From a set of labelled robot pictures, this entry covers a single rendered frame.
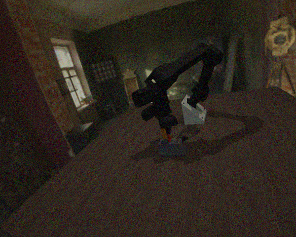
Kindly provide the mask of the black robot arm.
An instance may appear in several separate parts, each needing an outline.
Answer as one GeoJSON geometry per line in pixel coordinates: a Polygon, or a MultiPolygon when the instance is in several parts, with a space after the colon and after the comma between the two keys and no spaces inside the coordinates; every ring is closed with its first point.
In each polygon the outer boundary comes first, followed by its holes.
{"type": "Polygon", "coordinates": [[[162,100],[168,97],[167,90],[176,82],[178,76],[199,61],[203,61],[203,69],[199,82],[193,86],[192,95],[187,103],[196,108],[199,101],[204,102],[209,92],[209,80],[214,67],[223,60],[223,53],[212,44],[200,43],[196,48],[189,51],[172,63],[164,63],[156,67],[144,81],[146,87],[137,89],[132,93],[132,100],[136,107],[148,103],[153,105],[141,112],[143,120],[148,121],[152,117],[159,117],[153,101],[162,100]],[[156,83],[151,80],[154,79],[156,83]]]}

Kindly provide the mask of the orange cylinder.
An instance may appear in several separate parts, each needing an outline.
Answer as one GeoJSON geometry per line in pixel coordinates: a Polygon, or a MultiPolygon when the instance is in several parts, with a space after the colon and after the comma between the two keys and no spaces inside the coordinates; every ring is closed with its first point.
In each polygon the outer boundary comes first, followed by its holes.
{"type": "Polygon", "coordinates": [[[163,139],[168,139],[165,129],[161,129],[163,139]]]}

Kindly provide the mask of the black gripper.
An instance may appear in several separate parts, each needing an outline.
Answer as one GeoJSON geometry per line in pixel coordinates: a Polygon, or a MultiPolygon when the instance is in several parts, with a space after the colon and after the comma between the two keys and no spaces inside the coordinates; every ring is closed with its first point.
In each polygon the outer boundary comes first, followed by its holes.
{"type": "Polygon", "coordinates": [[[174,115],[171,115],[170,100],[167,98],[153,101],[159,117],[157,117],[161,129],[165,129],[167,134],[170,134],[172,126],[178,125],[178,120],[174,115]]]}

